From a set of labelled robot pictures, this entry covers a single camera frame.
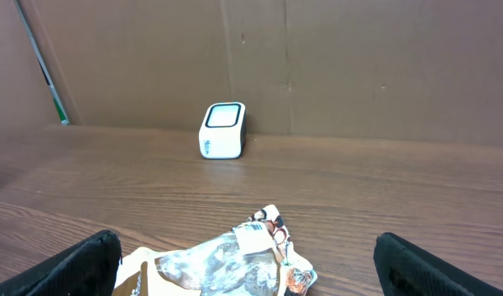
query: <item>wood grain surface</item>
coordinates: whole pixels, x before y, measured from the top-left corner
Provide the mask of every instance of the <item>wood grain surface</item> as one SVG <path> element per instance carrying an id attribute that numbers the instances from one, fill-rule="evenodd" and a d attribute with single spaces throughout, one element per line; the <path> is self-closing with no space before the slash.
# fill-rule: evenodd
<path id="1" fill-rule="evenodd" d="M 47 127 L 0 153 L 0 282 L 101 229 L 123 254 L 227 232 L 276 204 L 315 267 L 310 295 L 381 295 L 394 232 L 503 289 L 503 149 L 248 135 L 203 160 L 195 132 Z"/>

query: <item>snack wrapper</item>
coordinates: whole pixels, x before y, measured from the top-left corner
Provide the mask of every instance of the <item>snack wrapper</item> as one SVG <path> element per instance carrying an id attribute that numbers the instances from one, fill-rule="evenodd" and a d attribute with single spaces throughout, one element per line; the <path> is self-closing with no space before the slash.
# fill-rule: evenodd
<path id="1" fill-rule="evenodd" d="M 198 246 L 166 253 L 139 248 L 124 261 L 113 295 L 304 296 L 317 279 L 273 205 Z"/>

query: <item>white cube-shaped device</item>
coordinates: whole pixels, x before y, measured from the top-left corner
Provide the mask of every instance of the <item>white cube-shaped device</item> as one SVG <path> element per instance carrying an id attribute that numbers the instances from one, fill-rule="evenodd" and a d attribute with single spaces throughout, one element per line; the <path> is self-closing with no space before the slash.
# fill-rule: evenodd
<path id="1" fill-rule="evenodd" d="M 199 144 L 207 159 L 235 159 L 246 140 L 246 107 L 242 103 L 212 104 L 205 113 Z"/>

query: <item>sticker on plastic bag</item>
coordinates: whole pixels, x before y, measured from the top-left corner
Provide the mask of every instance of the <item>sticker on plastic bag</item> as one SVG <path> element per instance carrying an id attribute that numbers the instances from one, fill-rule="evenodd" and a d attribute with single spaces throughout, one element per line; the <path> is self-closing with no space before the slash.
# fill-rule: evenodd
<path id="1" fill-rule="evenodd" d="M 263 223 L 241 224 L 235 229 L 235 236 L 242 255 L 275 247 L 274 240 Z"/>

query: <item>brown wall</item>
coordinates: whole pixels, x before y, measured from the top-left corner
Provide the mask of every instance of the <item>brown wall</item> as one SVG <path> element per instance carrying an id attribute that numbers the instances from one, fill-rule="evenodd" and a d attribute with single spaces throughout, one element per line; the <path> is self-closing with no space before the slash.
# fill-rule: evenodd
<path id="1" fill-rule="evenodd" d="M 0 0 L 0 148 L 50 123 L 60 119 L 25 28 Z"/>
<path id="2" fill-rule="evenodd" d="M 21 0 L 74 123 L 503 146 L 503 0 Z"/>

